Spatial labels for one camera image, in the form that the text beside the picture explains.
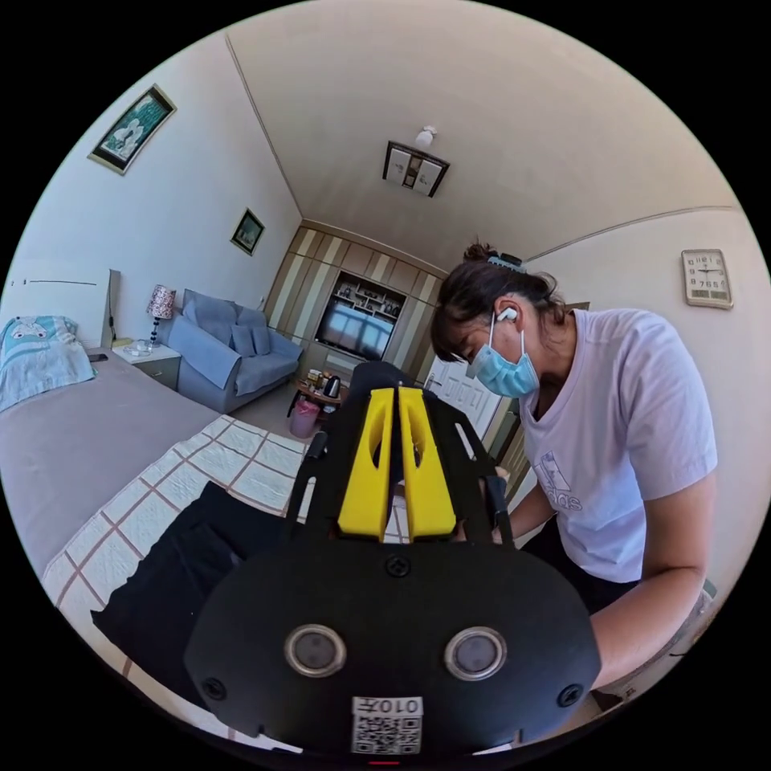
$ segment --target white earbud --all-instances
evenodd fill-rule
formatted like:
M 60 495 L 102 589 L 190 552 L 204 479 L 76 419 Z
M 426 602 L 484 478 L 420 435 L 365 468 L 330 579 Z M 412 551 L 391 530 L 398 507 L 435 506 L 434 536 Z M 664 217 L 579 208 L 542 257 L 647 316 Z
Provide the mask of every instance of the white earbud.
M 506 319 L 516 320 L 516 310 L 514 308 L 506 308 L 505 311 L 501 311 L 497 316 L 498 321 L 506 321 Z

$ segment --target woman's hand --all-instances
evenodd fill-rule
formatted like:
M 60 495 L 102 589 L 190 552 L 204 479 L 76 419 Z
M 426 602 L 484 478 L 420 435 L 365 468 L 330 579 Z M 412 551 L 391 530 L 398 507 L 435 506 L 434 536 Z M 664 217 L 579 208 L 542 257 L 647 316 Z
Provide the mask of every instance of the woman's hand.
M 508 479 L 511 476 L 508 471 L 506 471 L 505 468 L 502 468 L 501 466 L 496 466 L 496 474 L 501 478 L 505 479 L 506 484 L 508 484 Z M 484 495 L 484 482 L 479 482 L 479 489 L 482 491 L 482 495 Z M 496 543 L 500 543 L 500 537 L 498 536 L 498 532 L 493 533 L 493 538 L 496 540 Z M 463 530 L 463 522 L 458 523 L 458 532 L 453 536 L 452 538 L 455 542 L 465 541 L 466 540 L 466 533 Z

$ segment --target white door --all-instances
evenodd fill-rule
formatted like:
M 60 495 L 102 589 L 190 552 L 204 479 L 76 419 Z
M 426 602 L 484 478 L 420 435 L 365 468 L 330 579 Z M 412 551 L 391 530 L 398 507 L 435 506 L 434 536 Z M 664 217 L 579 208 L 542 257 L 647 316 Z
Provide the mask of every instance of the white door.
M 465 361 L 434 359 L 424 388 L 457 410 L 465 412 L 477 436 L 484 436 L 496 413 L 500 396 L 488 391 L 476 378 L 466 376 Z

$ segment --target nightstand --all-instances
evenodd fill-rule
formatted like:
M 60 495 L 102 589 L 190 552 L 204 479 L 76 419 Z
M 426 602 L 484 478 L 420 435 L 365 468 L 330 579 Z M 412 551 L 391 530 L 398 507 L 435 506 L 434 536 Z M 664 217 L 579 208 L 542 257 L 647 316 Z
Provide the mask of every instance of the nightstand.
M 177 390 L 177 375 L 179 374 L 179 360 L 181 358 L 179 353 L 160 343 L 155 344 L 153 351 L 148 356 L 132 356 L 124 349 L 125 346 L 122 345 L 120 348 L 113 349 L 112 352 L 164 386 L 173 391 Z

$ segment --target sofa cushion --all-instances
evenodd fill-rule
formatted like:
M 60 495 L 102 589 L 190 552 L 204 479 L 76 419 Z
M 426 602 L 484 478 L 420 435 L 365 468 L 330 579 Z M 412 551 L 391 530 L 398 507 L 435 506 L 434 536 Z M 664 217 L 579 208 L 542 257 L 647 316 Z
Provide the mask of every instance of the sofa cushion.
M 267 319 L 262 311 L 256 311 L 253 308 L 244 308 L 242 305 L 236 305 L 238 311 L 238 324 L 242 327 L 267 327 Z
M 240 353 L 241 356 L 254 356 L 255 344 L 251 339 L 251 330 L 248 327 L 239 327 L 233 324 L 230 327 L 230 333 L 233 336 L 233 350 Z
M 297 369 L 297 360 L 280 353 L 265 353 L 241 360 L 235 376 L 235 392 L 239 396 L 253 394 L 265 386 L 289 377 Z
M 186 289 L 182 315 L 221 343 L 230 345 L 230 328 L 236 322 L 235 303 Z
M 257 356 L 266 356 L 271 352 L 271 337 L 267 333 L 267 327 L 252 327 L 251 339 Z

